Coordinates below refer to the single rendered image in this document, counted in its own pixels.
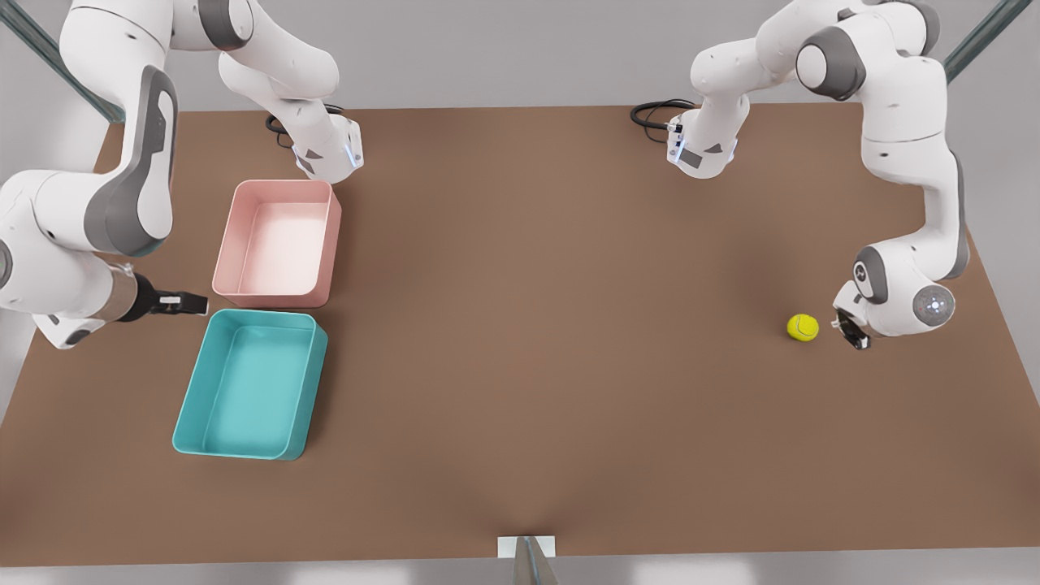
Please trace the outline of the pink plastic tray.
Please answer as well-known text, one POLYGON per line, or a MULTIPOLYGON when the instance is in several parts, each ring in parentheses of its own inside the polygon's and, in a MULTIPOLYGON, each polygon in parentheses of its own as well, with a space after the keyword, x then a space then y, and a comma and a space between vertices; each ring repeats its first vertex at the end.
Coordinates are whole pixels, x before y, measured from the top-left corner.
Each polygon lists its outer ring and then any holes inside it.
POLYGON ((341 204, 321 180, 246 180, 232 197, 211 286, 254 310, 314 310, 330 296, 341 204))

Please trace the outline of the silver frame post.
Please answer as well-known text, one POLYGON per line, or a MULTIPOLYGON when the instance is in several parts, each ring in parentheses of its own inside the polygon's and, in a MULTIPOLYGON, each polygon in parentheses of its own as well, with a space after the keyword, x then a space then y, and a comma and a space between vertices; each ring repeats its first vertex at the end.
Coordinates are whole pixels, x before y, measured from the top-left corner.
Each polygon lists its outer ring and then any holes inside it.
POLYGON ((556 556, 556 536, 499 536, 497 556, 513 560, 510 585, 560 585, 549 563, 556 556))
POLYGON ((67 85, 75 90, 99 115, 103 116, 108 123, 122 124, 125 122, 125 112, 115 104, 102 99, 85 88, 70 71, 68 71, 62 55, 59 52, 59 44, 41 28, 40 23, 15 0, 0 0, 0 23, 4 23, 8 29, 27 48, 29 48, 42 62, 51 67, 55 73, 63 79, 67 85))
POLYGON ((1033 0, 999 0, 943 60, 947 84, 972 63, 992 41, 998 39, 1003 30, 1032 3, 1033 0))

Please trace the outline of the teal plastic tray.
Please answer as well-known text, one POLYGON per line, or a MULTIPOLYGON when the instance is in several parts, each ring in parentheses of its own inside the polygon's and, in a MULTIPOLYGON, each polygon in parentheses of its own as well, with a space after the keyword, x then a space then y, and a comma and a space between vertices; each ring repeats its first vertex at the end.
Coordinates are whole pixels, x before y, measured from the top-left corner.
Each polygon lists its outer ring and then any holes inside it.
POLYGON ((210 317, 171 443, 177 452, 298 459, 328 336, 309 314, 219 310, 210 317))

